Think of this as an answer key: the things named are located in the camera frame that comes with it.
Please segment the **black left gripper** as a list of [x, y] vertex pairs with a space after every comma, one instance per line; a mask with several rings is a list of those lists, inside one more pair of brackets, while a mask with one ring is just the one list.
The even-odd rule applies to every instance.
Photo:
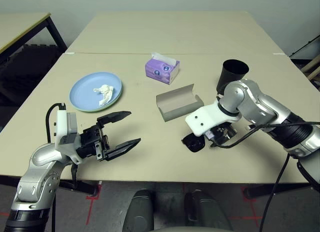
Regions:
[[80, 134], [81, 145], [76, 149], [77, 154], [82, 159], [95, 156], [98, 161], [111, 161], [129, 152], [141, 141], [141, 138], [126, 141], [110, 149], [108, 136], [104, 135], [103, 128], [104, 125], [118, 122], [130, 114], [130, 111], [118, 111], [98, 117], [95, 125], [83, 130]]

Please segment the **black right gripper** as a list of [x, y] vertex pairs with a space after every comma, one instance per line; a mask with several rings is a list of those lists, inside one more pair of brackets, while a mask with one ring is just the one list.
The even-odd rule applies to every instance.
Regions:
[[231, 123], [222, 123], [204, 133], [204, 136], [212, 142], [211, 146], [222, 145], [237, 134]]

